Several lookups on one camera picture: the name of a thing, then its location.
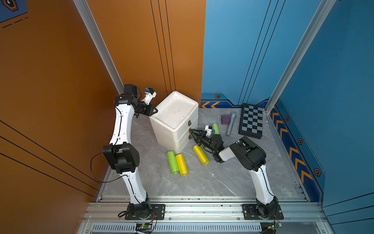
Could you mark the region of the white drawer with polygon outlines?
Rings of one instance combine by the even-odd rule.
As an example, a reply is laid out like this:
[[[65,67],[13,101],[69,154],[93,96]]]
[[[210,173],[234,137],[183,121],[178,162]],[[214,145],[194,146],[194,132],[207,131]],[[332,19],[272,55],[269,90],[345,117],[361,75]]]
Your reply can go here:
[[[183,125],[179,131],[175,134],[173,134],[173,140],[176,144],[182,144],[183,142],[188,142],[190,140],[190,133],[189,129],[196,129],[198,126],[198,120],[195,120],[195,122],[192,122],[191,125],[186,123]]]
[[[186,123],[191,125],[195,120],[198,120],[198,109],[195,109],[188,115],[182,115],[182,111],[167,114],[163,122],[172,132],[176,133],[183,125]]]

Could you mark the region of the green roll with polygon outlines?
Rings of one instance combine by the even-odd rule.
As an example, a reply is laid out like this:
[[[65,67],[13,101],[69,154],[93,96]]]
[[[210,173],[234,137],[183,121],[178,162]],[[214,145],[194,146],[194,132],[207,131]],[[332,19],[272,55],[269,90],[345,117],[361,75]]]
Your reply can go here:
[[[168,159],[168,163],[169,163],[171,173],[173,175],[179,173],[180,171],[179,171],[178,163],[176,161],[176,156],[175,156],[175,153],[173,151],[169,151],[167,153],[167,159]]]
[[[215,135],[219,135],[220,134],[220,130],[219,130],[218,124],[216,124],[216,123],[212,124],[212,131],[214,132]]]

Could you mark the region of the yellow roll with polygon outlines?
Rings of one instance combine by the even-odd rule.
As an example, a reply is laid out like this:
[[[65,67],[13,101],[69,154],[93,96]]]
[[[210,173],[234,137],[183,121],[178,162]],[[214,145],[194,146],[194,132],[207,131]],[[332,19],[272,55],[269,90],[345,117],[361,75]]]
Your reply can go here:
[[[178,164],[180,175],[181,176],[188,175],[189,171],[188,171],[184,156],[182,154],[179,154],[175,158],[176,158],[176,161],[177,161],[177,164]]]
[[[205,155],[204,151],[202,150],[202,148],[200,146],[195,145],[193,147],[193,150],[194,150],[195,154],[197,155],[197,157],[200,160],[202,165],[206,165],[206,164],[209,163],[209,159],[207,158],[207,156]]]

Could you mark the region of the white three-drawer cabinet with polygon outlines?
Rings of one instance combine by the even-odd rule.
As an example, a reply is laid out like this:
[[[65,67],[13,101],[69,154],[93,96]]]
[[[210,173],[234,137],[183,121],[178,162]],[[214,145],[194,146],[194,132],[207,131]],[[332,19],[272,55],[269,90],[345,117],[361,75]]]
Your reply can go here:
[[[189,129],[198,126],[198,102],[174,91],[157,107],[158,112],[150,117],[157,142],[177,154],[190,141]]]

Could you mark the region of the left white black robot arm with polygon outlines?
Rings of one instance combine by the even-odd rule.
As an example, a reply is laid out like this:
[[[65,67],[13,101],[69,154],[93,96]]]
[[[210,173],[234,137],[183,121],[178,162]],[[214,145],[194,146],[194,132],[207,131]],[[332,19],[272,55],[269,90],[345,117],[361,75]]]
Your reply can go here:
[[[157,113],[151,104],[156,96],[154,91],[145,92],[142,100],[133,94],[121,94],[115,99],[116,122],[110,144],[103,147],[103,155],[112,170],[124,180],[130,195],[130,208],[133,210],[149,211],[151,205],[148,194],[144,189],[138,167],[140,155],[131,144],[131,125],[133,116],[151,116]]]

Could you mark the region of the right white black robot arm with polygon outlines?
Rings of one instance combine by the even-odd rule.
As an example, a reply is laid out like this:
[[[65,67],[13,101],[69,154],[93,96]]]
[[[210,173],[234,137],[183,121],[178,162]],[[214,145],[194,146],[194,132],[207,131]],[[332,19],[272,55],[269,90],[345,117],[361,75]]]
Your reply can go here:
[[[189,129],[189,134],[198,146],[212,154],[216,162],[236,158],[250,172],[260,216],[267,218],[279,210],[278,198],[273,194],[266,174],[266,153],[258,144],[244,136],[225,147],[220,134],[209,136],[207,131],[198,129]]]

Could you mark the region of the purple embossed cube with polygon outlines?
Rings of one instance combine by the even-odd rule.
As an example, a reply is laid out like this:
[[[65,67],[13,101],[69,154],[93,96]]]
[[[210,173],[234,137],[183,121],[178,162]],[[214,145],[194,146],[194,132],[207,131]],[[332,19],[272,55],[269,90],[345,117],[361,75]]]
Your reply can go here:
[[[230,115],[221,115],[221,125],[230,124]]]

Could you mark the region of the silver toy microphone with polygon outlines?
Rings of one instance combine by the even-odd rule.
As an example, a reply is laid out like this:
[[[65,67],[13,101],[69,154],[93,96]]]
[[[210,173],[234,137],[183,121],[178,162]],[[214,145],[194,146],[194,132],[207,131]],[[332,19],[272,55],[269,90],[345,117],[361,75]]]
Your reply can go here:
[[[231,135],[236,116],[237,115],[234,112],[232,112],[231,115],[230,115],[230,123],[228,125],[228,130],[227,130],[227,133],[226,133],[226,136],[228,136],[228,137]]]

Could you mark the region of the black silver chessboard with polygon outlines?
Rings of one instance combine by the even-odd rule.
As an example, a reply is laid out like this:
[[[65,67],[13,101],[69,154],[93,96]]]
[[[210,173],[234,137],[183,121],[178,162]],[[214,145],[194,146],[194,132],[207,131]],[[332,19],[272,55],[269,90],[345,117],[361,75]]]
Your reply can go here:
[[[263,136],[264,109],[257,105],[242,105],[239,131],[240,135],[261,139]]]

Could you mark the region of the left green circuit board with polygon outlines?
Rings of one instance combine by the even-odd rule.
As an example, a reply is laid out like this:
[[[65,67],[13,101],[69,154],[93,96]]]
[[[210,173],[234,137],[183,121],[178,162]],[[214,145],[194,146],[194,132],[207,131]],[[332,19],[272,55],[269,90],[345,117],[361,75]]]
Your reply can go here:
[[[153,231],[153,223],[136,223],[136,234],[151,234]]]

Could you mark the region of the green circuit board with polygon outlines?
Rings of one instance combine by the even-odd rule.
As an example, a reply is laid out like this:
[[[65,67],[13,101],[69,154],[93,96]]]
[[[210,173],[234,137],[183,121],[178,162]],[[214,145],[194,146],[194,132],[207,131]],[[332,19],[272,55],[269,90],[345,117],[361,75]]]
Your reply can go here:
[[[151,234],[153,231],[153,223],[136,223],[136,234]]]
[[[281,222],[275,222],[271,226],[269,226],[267,229],[271,230],[272,232],[276,232],[279,228],[281,228],[283,225]]]

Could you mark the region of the right green circuit board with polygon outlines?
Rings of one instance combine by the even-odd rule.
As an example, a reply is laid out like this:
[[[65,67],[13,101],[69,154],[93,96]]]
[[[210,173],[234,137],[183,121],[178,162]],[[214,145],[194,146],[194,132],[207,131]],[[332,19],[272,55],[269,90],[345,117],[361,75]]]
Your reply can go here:
[[[269,226],[267,229],[271,230],[272,232],[276,232],[279,228],[281,228],[283,225],[281,222],[275,222],[271,226]]]

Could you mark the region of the aluminium mounting rail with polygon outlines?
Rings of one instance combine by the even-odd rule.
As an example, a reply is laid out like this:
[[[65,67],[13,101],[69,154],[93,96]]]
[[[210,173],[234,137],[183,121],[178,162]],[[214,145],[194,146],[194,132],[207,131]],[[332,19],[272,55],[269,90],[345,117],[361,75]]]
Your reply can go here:
[[[130,198],[103,195],[90,203],[78,232],[80,234],[133,234],[140,220],[119,216]],[[322,208],[305,199],[281,199],[284,220],[245,220],[243,204],[256,204],[253,198],[153,196],[151,203],[165,204],[163,220],[153,219],[154,234],[267,234],[267,228],[281,222],[278,234],[331,234],[333,229]]]

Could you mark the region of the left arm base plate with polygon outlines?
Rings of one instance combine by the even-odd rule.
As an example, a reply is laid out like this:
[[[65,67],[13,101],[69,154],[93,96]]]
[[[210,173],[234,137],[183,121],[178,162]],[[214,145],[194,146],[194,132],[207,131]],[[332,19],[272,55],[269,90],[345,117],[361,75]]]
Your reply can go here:
[[[129,204],[124,217],[126,220],[152,220],[155,215],[154,219],[163,220],[165,209],[165,204],[151,203],[145,207],[141,204]]]

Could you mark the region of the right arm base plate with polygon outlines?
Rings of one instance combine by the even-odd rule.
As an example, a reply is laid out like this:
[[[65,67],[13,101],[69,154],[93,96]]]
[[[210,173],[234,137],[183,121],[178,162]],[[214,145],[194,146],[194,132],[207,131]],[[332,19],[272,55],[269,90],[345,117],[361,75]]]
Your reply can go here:
[[[269,208],[257,204],[243,204],[242,211],[245,220],[284,220],[280,205]]]

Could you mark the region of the left aluminium corner post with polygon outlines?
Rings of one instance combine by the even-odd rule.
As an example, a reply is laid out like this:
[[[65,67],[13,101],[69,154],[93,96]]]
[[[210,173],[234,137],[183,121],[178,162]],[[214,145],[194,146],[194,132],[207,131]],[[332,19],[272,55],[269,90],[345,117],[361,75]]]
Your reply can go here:
[[[104,42],[104,39],[101,35],[99,27],[94,19],[94,16],[90,10],[87,1],[84,0],[73,0],[90,36],[94,45],[112,79],[112,82],[118,92],[118,94],[122,94],[123,91],[123,82],[120,78],[120,75],[117,71],[115,63],[110,55],[110,52]]]

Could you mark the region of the aluminium corner post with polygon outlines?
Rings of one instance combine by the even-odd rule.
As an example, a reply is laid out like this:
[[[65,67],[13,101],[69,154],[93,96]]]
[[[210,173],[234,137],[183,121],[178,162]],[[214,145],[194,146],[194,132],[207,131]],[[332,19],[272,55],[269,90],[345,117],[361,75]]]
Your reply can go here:
[[[283,72],[277,86],[275,87],[265,107],[265,112],[268,115],[271,113],[272,109],[275,107],[277,100],[280,98],[281,94],[283,93],[284,89],[286,88],[287,84],[292,78],[294,72],[296,71],[297,67],[302,61],[304,55],[306,54],[315,36],[319,32],[321,26],[323,25],[325,19],[330,13],[335,2],[336,0],[323,0],[320,2],[293,56],[291,57],[285,71]]]
[[[122,94],[123,91],[123,82],[120,78],[120,75],[117,71],[115,63],[110,55],[110,52],[104,42],[104,39],[101,35],[99,27],[94,19],[94,16],[90,10],[87,1],[84,0],[73,0],[90,36],[94,45],[112,79],[112,82],[118,92],[118,94]]]

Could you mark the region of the right aluminium corner post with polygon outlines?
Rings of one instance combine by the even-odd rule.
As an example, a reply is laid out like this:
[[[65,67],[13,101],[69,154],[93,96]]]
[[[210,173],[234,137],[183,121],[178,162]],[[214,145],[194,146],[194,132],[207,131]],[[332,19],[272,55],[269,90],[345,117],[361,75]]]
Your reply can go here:
[[[287,84],[292,78],[294,72],[296,71],[297,67],[302,61],[304,55],[306,54],[315,36],[319,32],[321,26],[323,25],[325,19],[330,13],[335,2],[336,0],[323,0],[320,2],[293,56],[291,57],[285,71],[283,72],[277,86],[275,87],[265,107],[265,112],[268,115],[271,113],[272,109],[275,107],[277,100],[280,98],[281,94],[283,93],[284,89],[286,88]]]

